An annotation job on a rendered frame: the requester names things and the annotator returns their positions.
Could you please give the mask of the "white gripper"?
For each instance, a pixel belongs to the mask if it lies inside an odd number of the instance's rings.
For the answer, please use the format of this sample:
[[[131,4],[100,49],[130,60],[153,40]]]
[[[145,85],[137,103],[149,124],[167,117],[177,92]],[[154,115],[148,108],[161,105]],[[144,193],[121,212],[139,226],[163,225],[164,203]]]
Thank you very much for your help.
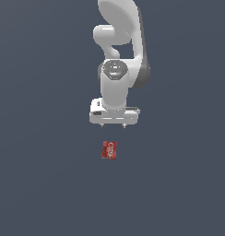
[[[125,107],[120,111],[112,111],[102,106],[102,98],[91,101],[89,121],[104,127],[106,124],[121,124],[126,128],[129,124],[136,124],[140,109],[137,107]]]

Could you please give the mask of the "red printed box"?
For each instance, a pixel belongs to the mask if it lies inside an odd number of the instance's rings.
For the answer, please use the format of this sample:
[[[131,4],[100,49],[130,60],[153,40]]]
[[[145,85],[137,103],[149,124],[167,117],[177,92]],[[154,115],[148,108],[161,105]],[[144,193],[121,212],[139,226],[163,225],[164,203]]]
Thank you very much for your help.
[[[103,159],[115,159],[116,158],[116,142],[104,141],[102,145],[101,157]]]

